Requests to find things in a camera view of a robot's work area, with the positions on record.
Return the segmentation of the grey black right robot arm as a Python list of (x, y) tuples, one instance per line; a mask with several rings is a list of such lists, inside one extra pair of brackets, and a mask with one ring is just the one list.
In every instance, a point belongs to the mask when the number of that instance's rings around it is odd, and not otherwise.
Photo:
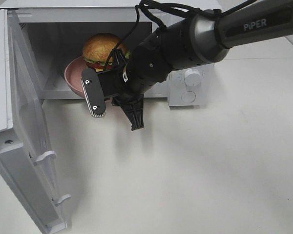
[(217, 63), (229, 49), (293, 35), (293, 0), (248, 0), (227, 11), (202, 10), (178, 3), (143, 0), (135, 6), (157, 29), (130, 54), (125, 64), (96, 76), (94, 117), (105, 114), (112, 98), (131, 122), (143, 127), (143, 95), (172, 71)]

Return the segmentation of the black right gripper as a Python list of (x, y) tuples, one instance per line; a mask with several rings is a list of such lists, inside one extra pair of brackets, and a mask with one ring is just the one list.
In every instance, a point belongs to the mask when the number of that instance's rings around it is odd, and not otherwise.
[(112, 98), (131, 123), (144, 128), (144, 93), (166, 80), (166, 59), (160, 48), (136, 48), (126, 59), (122, 49), (112, 50), (112, 69), (98, 74), (104, 98)]

